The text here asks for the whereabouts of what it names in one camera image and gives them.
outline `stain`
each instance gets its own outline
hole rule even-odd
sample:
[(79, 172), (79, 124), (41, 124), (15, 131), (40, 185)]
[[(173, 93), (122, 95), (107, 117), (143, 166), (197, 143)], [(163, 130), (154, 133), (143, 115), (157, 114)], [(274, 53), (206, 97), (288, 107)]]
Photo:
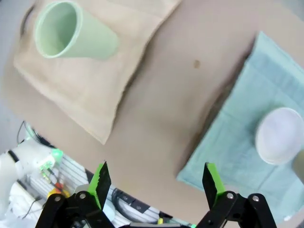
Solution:
[(193, 63), (193, 67), (194, 67), (195, 69), (199, 69), (199, 67), (200, 67), (200, 62), (199, 62), (198, 60), (195, 60), (194, 63)]

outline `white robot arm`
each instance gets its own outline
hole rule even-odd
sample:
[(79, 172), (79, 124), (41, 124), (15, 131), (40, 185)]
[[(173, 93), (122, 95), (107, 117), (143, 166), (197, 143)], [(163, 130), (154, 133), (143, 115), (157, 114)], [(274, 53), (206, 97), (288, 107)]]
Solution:
[(26, 174), (38, 171), (50, 160), (52, 149), (28, 139), (0, 155), (0, 220), (5, 219), (12, 185)]

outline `yellow component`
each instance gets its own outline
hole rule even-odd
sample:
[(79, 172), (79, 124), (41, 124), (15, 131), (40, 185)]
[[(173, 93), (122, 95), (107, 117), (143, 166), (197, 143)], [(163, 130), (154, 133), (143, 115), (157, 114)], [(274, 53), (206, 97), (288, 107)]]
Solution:
[(163, 218), (159, 218), (157, 224), (163, 224)]
[[(60, 191), (58, 189), (54, 188), (52, 191), (50, 191), (48, 193), (47, 197), (49, 197), (52, 194), (58, 194), (58, 193), (60, 193)], [(67, 197), (67, 198), (71, 196), (67, 190), (63, 190), (63, 193), (64, 193), (65, 197)]]

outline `cup rim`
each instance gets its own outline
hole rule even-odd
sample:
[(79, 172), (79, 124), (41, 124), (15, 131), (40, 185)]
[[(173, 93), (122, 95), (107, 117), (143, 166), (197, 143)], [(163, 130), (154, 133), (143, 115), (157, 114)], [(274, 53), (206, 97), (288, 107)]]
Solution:
[[(55, 55), (48, 55), (48, 54), (46, 54), (45, 52), (42, 51), (42, 48), (41, 48), (41, 45), (40, 45), (40, 42), (39, 42), (39, 37), (40, 37), (39, 31), (40, 31), (40, 28), (41, 28), (46, 16), (48, 15), (48, 13), (54, 7), (56, 7), (60, 4), (69, 4), (74, 8), (75, 13), (76, 13), (76, 19), (77, 19), (76, 28), (75, 28), (75, 32), (74, 32), (71, 40), (69, 41), (68, 45), (62, 51), (60, 51), (59, 53), (57, 53)], [(42, 10), (39, 13), (39, 16), (36, 19), (35, 30), (34, 30), (35, 31), (34, 39), (35, 39), (35, 44), (36, 44), (38, 52), (45, 58), (56, 58), (56, 57), (61, 56), (64, 53), (66, 53), (71, 48), (71, 46), (76, 42), (76, 40), (79, 36), (79, 33), (80, 33), (80, 28), (81, 28), (82, 23), (83, 23), (82, 9), (76, 2), (73, 2), (73, 1), (56, 1), (56, 2), (52, 2), (52, 3), (48, 4), (44, 8), (44, 10)]]

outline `green led light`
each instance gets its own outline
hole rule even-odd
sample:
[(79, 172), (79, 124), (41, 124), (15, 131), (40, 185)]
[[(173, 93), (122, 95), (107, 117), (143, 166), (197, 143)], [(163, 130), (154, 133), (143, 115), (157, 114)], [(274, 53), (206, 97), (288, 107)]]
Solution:
[(52, 156), (54, 157), (56, 162), (61, 162), (62, 156), (63, 156), (63, 151), (59, 149), (53, 149), (52, 150)]

